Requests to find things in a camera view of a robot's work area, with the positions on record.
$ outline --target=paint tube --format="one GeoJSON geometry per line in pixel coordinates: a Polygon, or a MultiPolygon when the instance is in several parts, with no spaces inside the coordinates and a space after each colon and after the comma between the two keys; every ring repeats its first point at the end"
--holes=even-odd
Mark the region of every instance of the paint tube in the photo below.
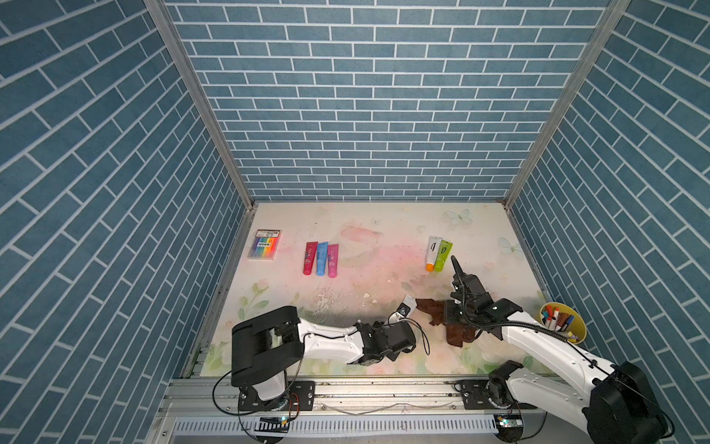
{"type": "Polygon", "coordinates": [[[328,277],[338,276],[338,244],[328,246],[328,277]]]}
{"type": "Polygon", "coordinates": [[[439,246],[441,243],[441,237],[429,236],[429,247],[427,248],[427,271],[434,271],[434,263],[437,261],[437,254],[439,254],[439,246]]]}
{"type": "Polygon", "coordinates": [[[325,260],[328,256],[328,242],[321,242],[318,244],[315,256],[315,273],[318,276],[325,275],[325,260]]]}
{"type": "Polygon", "coordinates": [[[313,270],[313,261],[315,259],[315,249],[318,247],[318,242],[306,243],[306,255],[303,258],[303,274],[308,276],[313,270]]]}
{"type": "Polygon", "coordinates": [[[439,247],[439,254],[437,255],[437,261],[434,263],[434,271],[444,269],[446,259],[449,257],[449,251],[451,251],[453,246],[451,242],[442,240],[442,245],[439,247]]]}

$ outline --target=pen holder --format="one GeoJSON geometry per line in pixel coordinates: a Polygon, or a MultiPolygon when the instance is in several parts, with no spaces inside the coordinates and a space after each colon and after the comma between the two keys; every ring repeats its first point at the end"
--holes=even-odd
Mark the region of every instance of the pen holder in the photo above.
{"type": "Polygon", "coordinates": [[[584,338],[586,337],[586,324],[584,323],[584,320],[581,318],[579,313],[575,311],[572,307],[565,305],[563,303],[559,302],[548,302],[544,304],[540,308],[540,312],[537,314],[537,320],[539,320],[542,323],[542,312],[547,309],[547,307],[552,307],[554,310],[555,308],[559,310],[560,313],[567,313],[570,315],[574,316],[574,319],[571,324],[569,324],[569,327],[567,328],[568,332],[572,332],[573,335],[576,335],[579,338],[579,341],[575,342],[574,344],[579,345],[584,341],[584,338]]]}

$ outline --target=pink paint tube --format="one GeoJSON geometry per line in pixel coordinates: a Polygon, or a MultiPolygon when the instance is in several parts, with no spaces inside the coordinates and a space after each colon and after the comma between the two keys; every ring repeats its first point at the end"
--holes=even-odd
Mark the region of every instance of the pink paint tube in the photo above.
{"type": "Polygon", "coordinates": [[[328,277],[338,276],[338,244],[328,245],[328,277]]]}
{"type": "Polygon", "coordinates": [[[318,242],[306,243],[306,255],[303,258],[303,274],[306,276],[313,270],[313,261],[315,259],[315,249],[318,247],[318,242]]]}

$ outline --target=blue brick wall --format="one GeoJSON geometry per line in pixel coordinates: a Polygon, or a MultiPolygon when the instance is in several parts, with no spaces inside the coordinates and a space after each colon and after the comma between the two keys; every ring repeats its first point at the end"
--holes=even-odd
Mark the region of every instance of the blue brick wall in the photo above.
{"type": "Polygon", "coordinates": [[[513,206],[586,343],[710,431],[710,2],[633,0],[513,206]]]}
{"type": "Polygon", "coordinates": [[[0,2],[0,443],[145,438],[242,211],[142,0],[0,2]]]}
{"type": "Polygon", "coordinates": [[[257,199],[494,200],[607,1],[168,3],[257,199]]]}

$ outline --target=colored pencil box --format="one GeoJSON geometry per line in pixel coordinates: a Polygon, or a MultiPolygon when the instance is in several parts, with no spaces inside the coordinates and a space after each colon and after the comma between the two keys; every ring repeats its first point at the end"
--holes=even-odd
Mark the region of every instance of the colored pencil box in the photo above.
{"type": "Polygon", "coordinates": [[[266,259],[273,260],[278,247],[278,240],[281,238],[281,230],[279,229],[258,229],[254,235],[254,242],[251,243],[251,248],[247,257],[249,259],[266,259]]]}

